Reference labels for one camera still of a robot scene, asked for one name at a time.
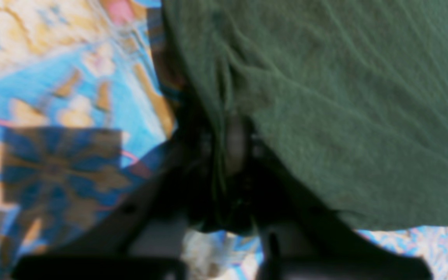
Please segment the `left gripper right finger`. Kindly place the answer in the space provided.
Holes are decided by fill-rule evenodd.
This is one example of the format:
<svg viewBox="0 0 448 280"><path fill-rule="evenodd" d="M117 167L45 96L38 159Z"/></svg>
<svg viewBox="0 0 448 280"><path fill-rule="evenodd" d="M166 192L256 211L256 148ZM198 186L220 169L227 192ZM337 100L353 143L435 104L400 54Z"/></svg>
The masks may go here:
<svg viewBox="0 0 448 280"><path fill-rule="evenodd" d="M343 223L258 136L245 190L260 237L258 280L430 280L422 259L382 249Z"/></svg>

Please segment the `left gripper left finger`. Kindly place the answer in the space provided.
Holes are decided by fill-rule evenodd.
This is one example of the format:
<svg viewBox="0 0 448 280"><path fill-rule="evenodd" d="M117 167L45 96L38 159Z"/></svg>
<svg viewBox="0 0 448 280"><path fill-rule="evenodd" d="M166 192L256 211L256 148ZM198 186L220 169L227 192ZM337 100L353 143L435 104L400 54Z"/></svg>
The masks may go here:
<svg viewBox="0 0 448 280"><path fill-rule="evenodd" d="M194 186L209 135L176 135L160 172L91 230L43 255L19 260L14 280L188 280L181 260Z"/></svg>

